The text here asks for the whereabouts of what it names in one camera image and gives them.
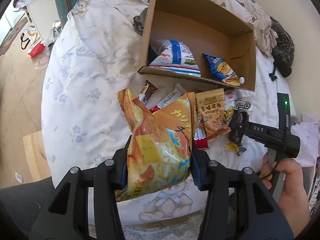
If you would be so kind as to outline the right hand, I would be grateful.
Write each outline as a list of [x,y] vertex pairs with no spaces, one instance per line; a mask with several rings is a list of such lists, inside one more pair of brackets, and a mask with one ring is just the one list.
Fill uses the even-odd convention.
[[303,185],[301,165],[292,158],[285,158],[272,167],[286,174],[285,185],[279,198],[278,206],[289,223],[293,235],[297,237],[310,220],[310,209]]

